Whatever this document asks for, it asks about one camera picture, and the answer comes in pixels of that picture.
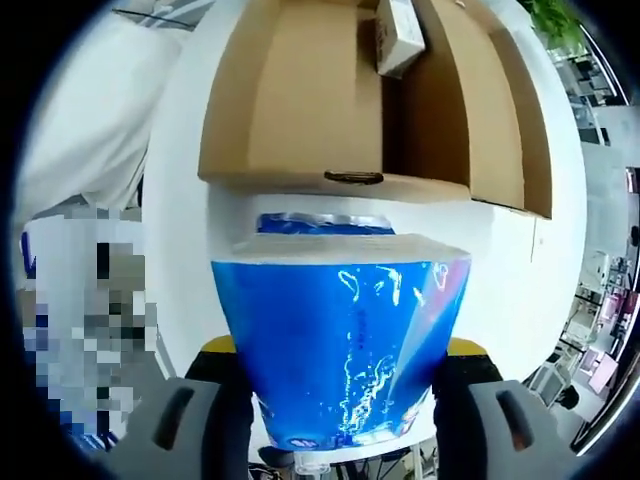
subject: white cloth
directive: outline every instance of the white cloth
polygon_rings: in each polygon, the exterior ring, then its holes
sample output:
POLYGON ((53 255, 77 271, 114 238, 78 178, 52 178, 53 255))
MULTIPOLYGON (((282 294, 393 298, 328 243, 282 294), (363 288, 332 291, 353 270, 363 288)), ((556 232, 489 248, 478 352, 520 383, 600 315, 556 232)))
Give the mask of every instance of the white cloth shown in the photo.
MULTIPOLYGON (((14 235, 73 195, 105 209, 128 205, 142 177, 156 102, 188 35, 108 13, 76 40, 36 105, 18 177, 14 235)), ((24 282, 18 238, 16 289, 24 282)))

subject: white table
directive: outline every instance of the white table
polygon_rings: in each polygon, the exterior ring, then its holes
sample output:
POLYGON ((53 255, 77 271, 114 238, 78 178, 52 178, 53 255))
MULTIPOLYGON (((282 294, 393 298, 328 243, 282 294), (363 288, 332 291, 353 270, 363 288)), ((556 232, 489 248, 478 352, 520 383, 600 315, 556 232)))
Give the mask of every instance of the white table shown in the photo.
MULTIPOLYGON (((145 172, 147 301, 178 375, 200 347, 228 333, 210 269, 259 212, 378 213, 398 233, 469 251, 473 266, 454 335, 484 346, 504 378, 524 380, 553 351, 578 281, 586 229, 585 172, 573 113, 556 70, 515 0, 486 0, 514 36, 536 84, 552 157, 553 220, 474 202, 412 205, 299 195, 238 198, 196 174, 201 129, 225 41, 246 0, 216 3, 184 47, 158 105, 145 172)), ((429 398, 411 431, 369 447, 304 454, 335 462, 374 456, 434 435, 429 398)), ((250 458, 268 443, 259 414, 250 458)))

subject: white wall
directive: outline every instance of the white wall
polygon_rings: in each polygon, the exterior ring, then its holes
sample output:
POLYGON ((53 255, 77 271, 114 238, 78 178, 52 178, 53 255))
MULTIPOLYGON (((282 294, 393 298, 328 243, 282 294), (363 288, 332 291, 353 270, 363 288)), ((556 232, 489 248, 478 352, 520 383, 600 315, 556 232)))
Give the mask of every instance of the white wall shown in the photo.
POLYGON ((601 128, 606 128, 611 146, 620 150, 625 167, 640 167, 640 106, 593 109, 601 128))
POLYGON ((627 252, 629 198, 625 155, 614 147, 582 142, 587 179, 588 251, 624 257, 627 252))

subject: pink object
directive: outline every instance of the pink object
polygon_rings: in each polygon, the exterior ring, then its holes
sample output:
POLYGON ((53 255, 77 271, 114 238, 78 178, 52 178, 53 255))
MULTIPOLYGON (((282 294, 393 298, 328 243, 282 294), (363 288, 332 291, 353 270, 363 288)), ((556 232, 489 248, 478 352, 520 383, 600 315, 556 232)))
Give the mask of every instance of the pink object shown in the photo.
POLYGON ((605 353, 602 360, 600 360, 600 365, 598 365, 596 371, 593 372, 591 380, 589 380, 589 386, 594 392, 600 393, 602 391, 611 380, 616 368, 618 368, 618 362, 605 353))

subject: green plant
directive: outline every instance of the green plant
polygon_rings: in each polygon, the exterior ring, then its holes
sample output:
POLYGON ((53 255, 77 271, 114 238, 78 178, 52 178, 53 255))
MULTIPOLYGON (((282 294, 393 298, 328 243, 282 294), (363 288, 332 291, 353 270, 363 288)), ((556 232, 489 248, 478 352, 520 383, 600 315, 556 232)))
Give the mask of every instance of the green plant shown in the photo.
POLYGON ((578 49, 584 45, 580 22, 565 0, 518 0, 533 24, 549 39, 548 48, 578 49))

